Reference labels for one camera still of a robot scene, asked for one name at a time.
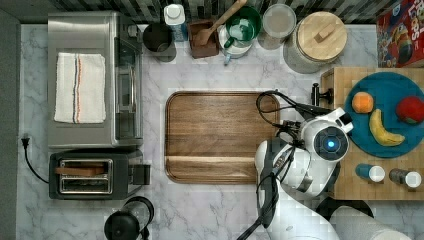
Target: marble countertop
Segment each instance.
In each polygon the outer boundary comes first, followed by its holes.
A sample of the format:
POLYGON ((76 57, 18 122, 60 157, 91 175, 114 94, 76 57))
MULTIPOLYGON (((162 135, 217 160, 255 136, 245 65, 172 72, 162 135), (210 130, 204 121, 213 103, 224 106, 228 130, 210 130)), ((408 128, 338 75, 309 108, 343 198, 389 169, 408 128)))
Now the marble countertop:
MULTIPOLYGON (((333 66, 377 67, 375 26, 348 26, 341 56, 315 74, 298 74, 284 62, 283 48, 268 51, 257 42, 248 54, 224 66, 218 56, 193 59, 188 43, 177 43, 177 57, 161 63, 143 54, 144 161, 152 165, 151 185, 137 195, 155 207, 149 229, 155 239, 236 239, 256 220, 254 185, 177 184, 165 173, 165 103, 179 90, 279 89, 309 103, 312 83, 333 66)), ((29 159, 47 176, 47 26, 22 25, 19 136, 31 137, 29 159)), ((19 151, 18 239, 106 239, 104 222, 125 201, 61 201, 48 197, 48 187, 29 171, 19 151)), ((369 202, 376 218, 411 238, 424 230, 419 202, 369 202)), ((262 227, 249 238, 269 239, 262 227)))

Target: wooden tray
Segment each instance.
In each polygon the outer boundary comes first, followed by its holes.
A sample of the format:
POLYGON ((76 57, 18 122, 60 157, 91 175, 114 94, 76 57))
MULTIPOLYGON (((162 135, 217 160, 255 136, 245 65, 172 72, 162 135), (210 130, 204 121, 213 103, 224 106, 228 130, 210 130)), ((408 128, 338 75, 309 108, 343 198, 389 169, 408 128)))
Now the wooden tray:
MULTIPOLYGON (((166 103, 165 168, 178 183, 255 183, 254 157, 276 128, 256 109, 258 92, 177 92, 166 103)), ((279 108, 273 97, 267 109, 279 108)), ((279 112, 265 115, 279 122, 279 112)))
MULTIPOLYGON (((395 72, 414 81, 421 90, 424 89, 424 69, 419 68, 361 68, 336 67, 321 76, 321 90, 334 88, 334 103, 328 105, 322 100, 321 106, 328 108, 344 107, 346 97, 357 82, 376 72, 395 72)), ((340 200, 424 200, 424 183, 417 189, 410 190, 404 185, 393 183, 389 172, 393 168, 414 170, 424 177, 424 141, 409 153, 396 158, 378 158, 362 151, 349 140, 350 148, 340 162, 339 177, 329 195, 340 200), (383 183, 369 183, 355 174, 359 163, 379 165, 384 168, 386 176, 383 183)))

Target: black kettle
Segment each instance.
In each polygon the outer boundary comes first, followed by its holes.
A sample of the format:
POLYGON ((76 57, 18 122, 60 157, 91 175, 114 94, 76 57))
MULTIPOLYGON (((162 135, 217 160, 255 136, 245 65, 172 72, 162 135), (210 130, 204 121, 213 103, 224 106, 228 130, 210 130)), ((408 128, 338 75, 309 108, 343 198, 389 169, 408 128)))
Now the black kettle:
POLYGON ((145 197, 129 199, 121 210, 106 220, 104 232, 108 240, 136 240, 149 238, 147 225, 154 216, 153 204, 145 197))

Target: green cup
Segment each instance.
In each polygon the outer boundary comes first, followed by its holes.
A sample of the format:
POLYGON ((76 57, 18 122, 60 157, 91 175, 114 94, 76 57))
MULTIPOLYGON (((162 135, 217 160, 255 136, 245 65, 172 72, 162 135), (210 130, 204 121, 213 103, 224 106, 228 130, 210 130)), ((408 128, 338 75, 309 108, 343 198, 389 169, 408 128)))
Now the green cup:
POLYGON ((262 28, 261 15, 253 7, 243 6, 225 22, 225 27, 230 38, 224 48, 229 48, 234 40, 249 42, 258 36, 262 28))

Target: wooden spoon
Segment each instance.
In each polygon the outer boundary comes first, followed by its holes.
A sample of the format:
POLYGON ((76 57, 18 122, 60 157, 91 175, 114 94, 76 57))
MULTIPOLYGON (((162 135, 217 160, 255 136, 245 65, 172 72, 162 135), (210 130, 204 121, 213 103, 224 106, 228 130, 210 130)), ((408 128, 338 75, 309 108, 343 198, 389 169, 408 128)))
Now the wooden spoon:
POLYGON ((246 4, 247 0, 237 0, 219 19, 216 21, 212 27, 208 29, 202 29, 200 30, 196 35, 193 37, 193 45, 194 46, 203 46, 208 43, 208 40, 212 33, 222 24, 224 24, 228 18, 233 16, 234 13, 236 13, 241 7, 246 4))

